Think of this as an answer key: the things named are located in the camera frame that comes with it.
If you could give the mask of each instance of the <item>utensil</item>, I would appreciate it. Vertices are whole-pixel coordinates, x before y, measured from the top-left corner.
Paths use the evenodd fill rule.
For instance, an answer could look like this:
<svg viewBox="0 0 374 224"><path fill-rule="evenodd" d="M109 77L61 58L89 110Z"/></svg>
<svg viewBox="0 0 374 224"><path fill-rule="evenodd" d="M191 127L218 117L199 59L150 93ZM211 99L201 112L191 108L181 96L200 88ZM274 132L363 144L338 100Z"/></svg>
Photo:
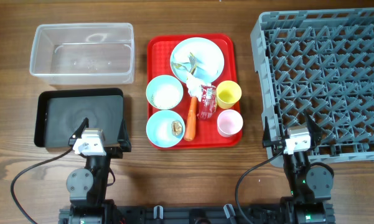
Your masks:
<svg viewBox="0 0 374 224"><path fill-rule="evenodd" d="M148 102L160 110L177 106L184 94L181 82L171 75L159 75L152 79L146 89Z"/></svg>
<svg viewBox="0 0 374 224"><path fill-rule="evenodd" d="M181 67L188 71L188 68L185 65L182 65L180 63L170 62L171 66L175 69L180 69Z"/></svg>
<svg viewBox="0 0 374 224"><path fill-rule="evenodd" d="M178 136L172 134L172 122L180 121L182 133ZM179 143L185 133L185 124L181 116L171 110L162 110L154 113L146 126L148 139L159 147L172 147Z"/></svg>
<svg viewBox="0 0 374 224"><path fill-rule="evenodd" d="M197 58L193 55L193 53L189 52L188 59L189 63L191 64L191 71L189 72L191 73L191 75L194 75L198 66Z"/></svg>
<svg viewBox="0 0 374 224"><path fill-rule="evenodd" d="M172 62L189 67L190 52L194 54L197 61L195 77L205 83L212 83L221 75L224 68L224 56L220 48L211 40L193 37L180 42L170 57L171 69L180 81L184 83L187 81L190 69L176 69Z"/></svg>
<svg viewBox="0 0 374 224"><path fill-rule="evenodd" d="M242 96L241 87L233 81L227 80L217 86L217 105L222 109L231 108Z"/></svg>
<svg viewBox="0 0 374 224"><path fill-rule="evenodd" d="M225 110L218 115L217 131L223 137L231 137L241 131L243 118L235 110Z"/></svg>

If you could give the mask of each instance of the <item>red tray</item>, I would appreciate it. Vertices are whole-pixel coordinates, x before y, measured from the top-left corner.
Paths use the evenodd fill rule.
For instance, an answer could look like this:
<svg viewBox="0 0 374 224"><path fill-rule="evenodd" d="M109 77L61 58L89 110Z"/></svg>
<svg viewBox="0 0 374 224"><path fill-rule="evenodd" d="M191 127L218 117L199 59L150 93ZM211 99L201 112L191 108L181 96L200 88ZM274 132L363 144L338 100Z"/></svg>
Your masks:
<svg viewBox="0 0 374 224"><path fill-rule="evenodd" d="M224 34L188 34L188 35L164 35L153 38L147 47L147 83L159 75L173 75L170 68L170 56L178 43L191 37L203 37L213 41L222 50L224 55L224 69L220 77L212 84L217 86L225 80L232 80L238 82L236 79L234 46L232 40ZM191 102L191 97L187 92L185 83L182 83L184 88L184 96L181 102L172 110L179 113L187 120L188 109ZM240 112L239 103L236 103L231 109ZM147 103L148 119L157 111L155 107ZM242 138L242 130L236 135L225 138L217 132L217 117L223 109L217 107L215 114L207 121L197 119L195 139L191 142L181 140L177 145L169 148L162 148L152 145L160 150L173 149L199 149L210 147L228 147L234 146Z"/></svg>

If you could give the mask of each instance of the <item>black cable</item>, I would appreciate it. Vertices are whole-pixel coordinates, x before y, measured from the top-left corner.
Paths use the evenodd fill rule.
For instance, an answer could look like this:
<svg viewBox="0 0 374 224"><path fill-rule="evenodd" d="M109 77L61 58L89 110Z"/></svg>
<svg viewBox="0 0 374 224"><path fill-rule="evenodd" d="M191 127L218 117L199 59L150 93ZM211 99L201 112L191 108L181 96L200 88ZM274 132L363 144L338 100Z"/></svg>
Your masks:
<svg viewBox="0 0 374 224"><path fill-rule="evenodd" d="M245 218L246 221L248 221L249 224L254 224L252 221L249 220L249 218L245 215L245 213L242 211L242 208L241 208L241 205L239 203L239 199L238 199L238 189L239 189L239 185L241 184L243 178L245 178L250 172L254 171L255 169L273 161L274 159L276 159L278 156L280 156L281 154L283 153L283 151L279 152L278 154L276 154L275 156L271 157L270 159L267 159L266 161L258 164L258 165L255 165L254 167L248 169L244 174L242 174L242 176L239 178L238 180L238 183L236 183L236 187L235 187L235 202L236 202L236 205L238 206L239 208L239 211L241 212L243 218Z"/></svg>
<svg viewBox="0 0 374 224"><path fill-rule="evenodd" d="M40 162L38 164L34 164L22 171L20 171L19 174L17 174L15 177L14 177L14 180L12 180L11 182L11 195L12 195L12 199L14 200L15 204L17 205L17 207L19 208L19 210L22 212L22 214L25 215L25 217L33 224L37 224L37 222L35 222L35 220L33 220L24 210L24 208L20 205L20 203L18 202L18 199L17 197L15 196L15 191L14 191L14 186L15 186L15 182L17 181L17 179L22 175L22 174L25 174L26 172L28 172L29 170L35 168L35 167L38 167L40 165L43 165L43 164L46 164L46 163L49 163L49 162L52 162L54 160L57 160L57 159L60 159L61 157L63 156L66 156L70 151L72 151L72 148L70 148L68 151L64 152L63 154L57 156L57 157L54 157L52 159L48 159L46 161L43 161L43 162Z"/></svg>
<svg viewBox="0 0 374 224"><path fill-rule="evenodd" d="M110 183L110 184L107 184L106 186L109 187L109 186L112 186L114 183L115 183L115 174L113 173L112 169L110 168L110 173L112 174L112 177L113 177L113 182Z"/></svg>

